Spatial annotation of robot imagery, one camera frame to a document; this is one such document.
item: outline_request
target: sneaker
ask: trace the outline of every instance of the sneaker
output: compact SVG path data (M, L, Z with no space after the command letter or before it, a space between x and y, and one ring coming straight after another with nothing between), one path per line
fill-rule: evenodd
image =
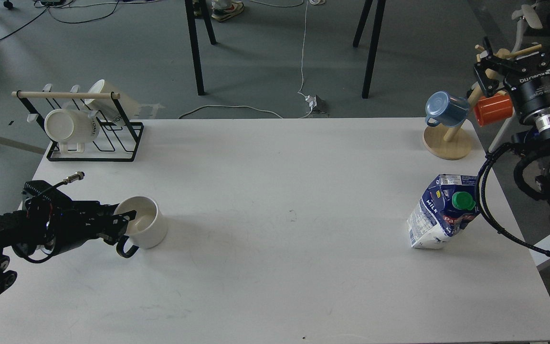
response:
M243 11L243 2L233 1L231 6L227 9L213 9L212 18L219 22L223 22L227 19L231 19Z
M199 5L199 0L192 0L192 10L194 11L195 18L203 17L203 13L201 13L201 6Z

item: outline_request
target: green cap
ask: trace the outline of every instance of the green cap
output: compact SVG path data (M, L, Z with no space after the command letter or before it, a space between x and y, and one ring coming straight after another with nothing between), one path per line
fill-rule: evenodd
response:
M465 191L454 193L452 201L454 203L454 207L460 210L473 210L474 205L476 205L476 202L472 199L472 195Z

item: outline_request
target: white table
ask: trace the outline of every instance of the white table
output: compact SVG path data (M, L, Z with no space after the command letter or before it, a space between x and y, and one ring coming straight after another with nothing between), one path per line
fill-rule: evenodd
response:
M550 340L526 248L477 218L443 250L404 221L443 161L423 118L146 120L133 163L49 162L35 179L118 203L153 197L170 230L131 259L92 240L45 264L13 256L0 343L381 344ZM495 176L498 221L521 235Z

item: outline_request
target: black wire rack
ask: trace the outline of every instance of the black wire rack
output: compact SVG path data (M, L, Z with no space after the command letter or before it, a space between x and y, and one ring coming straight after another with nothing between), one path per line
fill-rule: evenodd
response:
M37 111L29 98L44 98L50 109L60 108L76 108L78 110L92 110L86 105L86 99L107 98L107 94L92 94L78 93L78 86L72 87L71 92L51 92L52 84L48 84L41 92L24 92L17 91L12 95L16 96L24 107L29 111L29 116L32 116L37 124L42 128L44 133L44 117ZM97 138L92 142L93 149L90 152L74 152L69 150L67 154L61 152L59 143L51 139L50 148L46 154L48 161L134 161L139 148L139 142L144 132L144 124L142 122L131 122L128 119L120 101L120 94L111 92L108 95L114 106L118 110L120 117L124 121L123 126L118 126L113 122L109 122L101 110L96 111L96 121L101 127ZM59 104L57 98L65 98L71 100L63 106Z

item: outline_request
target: white mug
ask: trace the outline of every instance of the white mug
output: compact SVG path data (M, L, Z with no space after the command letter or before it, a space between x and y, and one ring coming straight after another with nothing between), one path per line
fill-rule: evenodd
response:
M75 152L81 153L85 150L85 143L99 135L100 126L87 111L54 109L44 120L44 130L50 139L59 143L61 152L69 153L67 144L75 143L78 145Z
M159 205L155 200L145 196L135 196L120 202L114 214L123 214L135 210L135 220L129 221L127 232L116 245L116 251L121 256L128 258L137 248L132 247L124 252L124 244L127 239L138 248L151 248L160 244L168 232L167 220L162 216Z
M124 112L127 114L127 117L135 116L139 113L139 103L136 102L133 98L127 96L123 92L120 92L118 88L116 88L111 83L101 79L97 81L90 89L88 90L89 93L119 93L120 99L118 100L120 102L120 105L124 109ZM101 113L103 113L103 116L109 122L113 122L116 124L116 126L124 126L124 120L122 119L122 116L120 116L120 112L118 109L116 109L116 106L114 105L113 100L110 98L107 99L85 99L85 104L88 108L93 110L100 110Z

